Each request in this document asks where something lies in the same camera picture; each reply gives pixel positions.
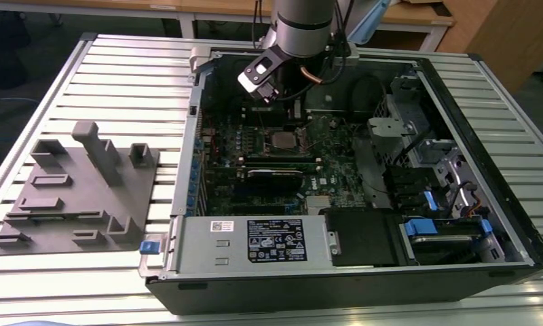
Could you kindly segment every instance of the white label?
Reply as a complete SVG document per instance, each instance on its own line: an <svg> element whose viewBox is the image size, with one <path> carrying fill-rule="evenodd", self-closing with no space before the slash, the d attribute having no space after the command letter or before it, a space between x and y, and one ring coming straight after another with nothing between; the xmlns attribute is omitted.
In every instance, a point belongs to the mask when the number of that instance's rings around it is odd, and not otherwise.
<svg viewBox="0 0 543 326"><path fill-rule="evenodd" d="M165 9L165 10L176 10L177 8L175 5L151 5L152 9Z"/></svg>
<svg viewBox="0 0 543 326"><path fill-rule="evenodd" d="M448 25L448 26L452 26L452 25L453 25L453 22L444 22L442 20L433 20L433 21L432 21L432 24L433 24L433 25Z"/></svg>
<svg viewBox="0 0 543 326"><path fill-rule="evenodd" d="M233 221L212 221L212 232L233 232Z"/></svg>

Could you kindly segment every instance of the power supply label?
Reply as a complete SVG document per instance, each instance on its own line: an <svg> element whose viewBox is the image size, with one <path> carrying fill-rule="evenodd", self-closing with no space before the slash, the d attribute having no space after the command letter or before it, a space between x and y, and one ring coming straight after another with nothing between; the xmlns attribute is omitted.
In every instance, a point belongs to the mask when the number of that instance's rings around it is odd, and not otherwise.
<svg viewBox="0 0 543 326"><path fill-rule="evenodd" d="M253 263L307 261L301 219L249 220L248 259Z"/></svg>

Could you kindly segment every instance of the slatted metal surface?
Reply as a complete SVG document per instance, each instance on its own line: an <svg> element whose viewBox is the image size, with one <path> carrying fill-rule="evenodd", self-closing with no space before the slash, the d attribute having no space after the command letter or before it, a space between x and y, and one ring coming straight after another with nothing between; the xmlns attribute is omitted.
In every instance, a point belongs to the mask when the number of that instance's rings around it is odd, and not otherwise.
<svg viewBox="0 0 543 326"><path fill-rule="evenodd" d="M168 231L171 200L191 94L188 57L196 45L251 47L251 43L99 35L81 64L56 94L40 139L77 145L73 123L96 120L101 138L116 147L148 143L161 149L147 232ZM363 50L380 55L422 56L414 52ZM452 94L513 191L543 235L543 142L534 126L480 65L460 54L430 54ZM0 194L0 229L23 182L28 158L14 171ZM159 266L161 256L149 264ZM139 324L201 322L209 325L470 325L492 322L543 325L543 278L506 285L450 304L280 312L253 315L173 316L155 299L137 274L139 252L0 257L0 325L28 320L63 323Z"/></svg>

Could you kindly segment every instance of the copper pipe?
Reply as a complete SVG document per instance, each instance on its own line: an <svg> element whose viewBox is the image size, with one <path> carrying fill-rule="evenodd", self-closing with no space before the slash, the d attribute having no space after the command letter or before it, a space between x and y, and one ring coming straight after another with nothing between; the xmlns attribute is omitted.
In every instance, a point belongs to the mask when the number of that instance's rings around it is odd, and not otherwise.
<svg viewBox="0 0 543 326"><path fill-rule="evenodd" d="M323 84L323 79L320 77L316 77L307 69L305 66L300 66L300 71L301 74L315 83L315 84Z"/></svg>

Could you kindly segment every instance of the blue latch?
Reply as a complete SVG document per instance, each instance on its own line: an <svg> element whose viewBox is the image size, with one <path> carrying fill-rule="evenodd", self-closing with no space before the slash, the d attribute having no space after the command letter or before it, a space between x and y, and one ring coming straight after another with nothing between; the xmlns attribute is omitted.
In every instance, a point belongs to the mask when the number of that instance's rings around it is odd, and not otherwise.
<svg viewBox="0 0 543 326"><path fill-rule="evenodd" d="M422 236L425 234L438 234L437 227L432 219L412 219L405 223L408 236Z"/></svg>
<svg viewBox="0 0 543 326"><path fill-rule="evenodd" d="M489 223L486 219L481 220L481 227L482 227L482 231L485 232L486 236L493 233L492 223Z"/></svg>
<svg viewBox="0 0 543 326"><path fill-rule="evenodd" d="M139 252L141 255L159 255L161 242L159 241L143 241Z"/></svg>
<svg viewBox="0 0 543 326"><path fill-rule="evenodd" d="M426 200L429 201L429 207L432 211L438 211L437 203L434 202L434 197L432 192L425 192Z"/></svg>

